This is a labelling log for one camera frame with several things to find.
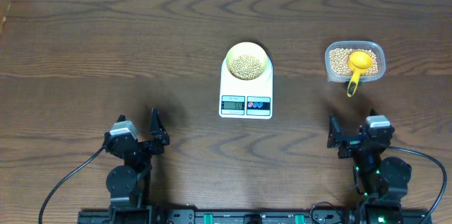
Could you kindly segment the yellow measuring scoop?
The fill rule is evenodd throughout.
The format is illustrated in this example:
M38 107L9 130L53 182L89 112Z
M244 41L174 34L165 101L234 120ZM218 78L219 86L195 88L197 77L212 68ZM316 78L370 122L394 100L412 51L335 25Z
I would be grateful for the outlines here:
M347 96L352 97L359 85L361 75L373 66L373 59L366 52L356 51L350 54L347 65L352 71L352 77L347 87Z

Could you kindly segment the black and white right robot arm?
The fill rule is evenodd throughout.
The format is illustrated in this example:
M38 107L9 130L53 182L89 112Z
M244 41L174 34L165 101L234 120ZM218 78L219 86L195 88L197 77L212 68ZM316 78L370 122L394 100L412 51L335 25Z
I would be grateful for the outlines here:
M402 223L401 199L408 193L412 168L397 157L383 159L395 129L389 120L375 112L366 118L358 134L343 133L338 119L329 116L328 148L336 148L340 159L354 163L354 183L364 198L346 210L345 223Z

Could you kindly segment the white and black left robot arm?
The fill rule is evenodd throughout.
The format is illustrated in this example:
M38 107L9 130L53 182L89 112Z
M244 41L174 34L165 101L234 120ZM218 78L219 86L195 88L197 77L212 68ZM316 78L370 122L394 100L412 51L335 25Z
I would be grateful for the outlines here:
M148 141L138 140L138 130L132 121L120 115L112 128L105 133L102 147L124 161L112 169L106 178L110 193L109 223L158 223L158 210L143 202L146 177L152 170L151 158L165 152L170 137L159 118L159 111L152 109Z

